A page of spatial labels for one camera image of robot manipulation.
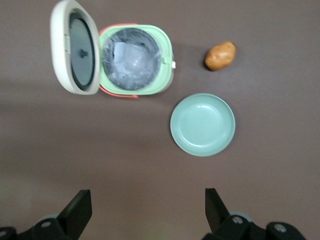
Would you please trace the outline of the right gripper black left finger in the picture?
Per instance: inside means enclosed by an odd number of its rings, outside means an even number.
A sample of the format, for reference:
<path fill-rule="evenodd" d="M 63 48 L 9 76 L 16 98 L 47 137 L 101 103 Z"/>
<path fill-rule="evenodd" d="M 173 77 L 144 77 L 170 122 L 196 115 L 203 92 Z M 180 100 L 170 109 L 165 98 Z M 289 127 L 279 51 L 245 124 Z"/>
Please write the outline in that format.
<path fill-rule="evenodd" d="M 57 217 L 39 221 L 18 240 L 78 240 L 92 216 L 91 191 L 80 190 Z"/>

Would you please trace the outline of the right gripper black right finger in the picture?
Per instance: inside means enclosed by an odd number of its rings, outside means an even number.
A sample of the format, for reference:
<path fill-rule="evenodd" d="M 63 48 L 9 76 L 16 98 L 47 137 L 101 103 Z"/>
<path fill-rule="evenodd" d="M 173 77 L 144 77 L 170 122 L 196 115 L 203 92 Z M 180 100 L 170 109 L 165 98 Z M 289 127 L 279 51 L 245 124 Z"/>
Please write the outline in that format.
<path fill-rule="evenodd" d="M 204 240 L 260 240 L 262 229 L 244 212 L 229 212 L 215 188 L 205 190 L 205 215 L 211 232 Z"/>

